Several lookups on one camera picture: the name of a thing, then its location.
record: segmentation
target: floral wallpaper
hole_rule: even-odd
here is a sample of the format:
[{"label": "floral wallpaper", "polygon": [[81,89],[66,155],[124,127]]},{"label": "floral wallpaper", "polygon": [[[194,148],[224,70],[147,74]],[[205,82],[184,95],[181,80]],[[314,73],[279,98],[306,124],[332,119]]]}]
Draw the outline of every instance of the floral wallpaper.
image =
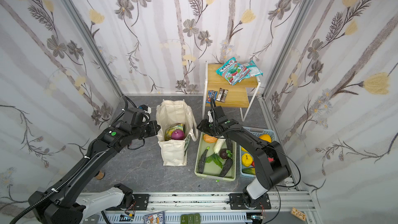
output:
[{"label": "floral wallpaper", "polygon": [[267,107],[331,223],[395,223],[398,3],[315,0]]},{"label": "floral wallpaper", "polygon": [[231,57],[264,85],[303,0],[72,1],[125,94],[196,94]]},{"label": "floral wallpaper", "polygon": [[[0,0],[0,5],[5,223],[28,206],[38,187],[46,188],[81,159],[119,97],[60,0]],[[101,20],[92,14],[95,22]]]}]

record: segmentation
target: blue plastic basket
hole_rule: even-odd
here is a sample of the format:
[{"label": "blue plastic basket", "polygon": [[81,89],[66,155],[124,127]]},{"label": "blue plastic basket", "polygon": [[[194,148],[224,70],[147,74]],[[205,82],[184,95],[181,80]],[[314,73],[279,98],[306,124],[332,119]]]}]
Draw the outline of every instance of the blue plastic basket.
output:
[{"label": "blue plastic basket", "polygon": [[[272,141],[276,141],[276,137],[275,137],[275,132],[273,132],[272,130],[268,130],[268,129],[262,129],[262,128],[256,128],[256,127],[243,127],[246,130],[248,130],[249,132],[251,132],[251,134],[253,134],[256,137],[260,137],[263,134],[268,134],[271,137]],[[239,165],[240,165],[240,174],[244,177],[251,177],[251,178],[255,178],[256,175],[252,175],[252,174],[246,174],[242,172],[242,149],[241,146],[239,146]]]}]

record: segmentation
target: table surface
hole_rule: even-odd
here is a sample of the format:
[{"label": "table surface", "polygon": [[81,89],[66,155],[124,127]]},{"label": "table surface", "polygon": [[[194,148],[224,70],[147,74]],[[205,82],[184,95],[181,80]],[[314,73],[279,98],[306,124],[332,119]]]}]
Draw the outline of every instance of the table surface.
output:
[{"label": "table surface", "polygon": [[[201,95],[134,96],[130,98],[136,105],[145,104],[152,108],[151,120],[156,119],[156,106],[163,99],[173,101],[184,99],[192,108],[196,122],[201,121],[203,100]],[[119,102],[119,106],[114,111],[114,116],[121,112],[122,106],[124,106],[124,103]],[[266,128],[265,119],[257,99],[253,102],[252,108],[245,122],[241,122],[242,125]],[[224,108],[223,110],[229,118],[240,121],[238,108]],[[138,147],[140,144],[141,141],[136,140],[133,142],[133,147]],[[198,145],[199,142],[190,142],[187,151],[187,166],[163,166],[157,137],[147,138],[144,147],[134,151],[123,149],[112,158],[102,168],[105,177],[101,180],[92,179],[83,192],[102,192],[117,183],[123,183],[135,192],[233,192],[242,191],[244,187],[251,183],[251,178],[240,175],[239,166],[236,166],[237,177],[232,182],[216,182],[213,179],[197,177],[194,170]]]}]

